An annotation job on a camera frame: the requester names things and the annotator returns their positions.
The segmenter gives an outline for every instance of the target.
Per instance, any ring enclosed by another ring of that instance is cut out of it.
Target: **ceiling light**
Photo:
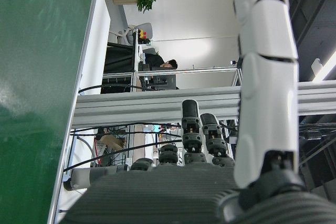
[[[334,68],[336,65],[336,51],[333,53],[333,55],[330,57],[330,59],[327,61],[327,63],[323,66],[323,68],[318,72],[318,74],[313,79],[313,82],[321,82],[323,79],[330,73],[330,71]]]

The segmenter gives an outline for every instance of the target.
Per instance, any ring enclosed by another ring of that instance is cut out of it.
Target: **green surface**
[[[0,223],[46,223],[91,0],[0,0]]]

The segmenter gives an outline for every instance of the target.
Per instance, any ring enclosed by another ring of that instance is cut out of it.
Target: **black hair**
[[[170,61],[168,61],[168,63],[170,65],[172,65],[173,68],[177,68],[177,62],[176,62],[176,60],[170,60]]]

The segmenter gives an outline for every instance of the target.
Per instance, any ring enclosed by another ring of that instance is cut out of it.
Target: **yellow object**
[[[144,30],[140,29],[139,35],[140,39],[146,39],[146,32]]]

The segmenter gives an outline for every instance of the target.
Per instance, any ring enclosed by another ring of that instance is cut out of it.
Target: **gray ribbed cover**
[[[310,193],[287,193],[252,207],[230,224],[335,224],[336,205]]]
[[[61,223],[225,223],[223,198],[236,188],[233,168],[162,165],[98,180]],[[336,205],[309,193],[265,200],[230,224],[336,223]]]
[[[231,188],[233,168],[207,163],[118,173],[91,186],[62,223],[218,223]]]

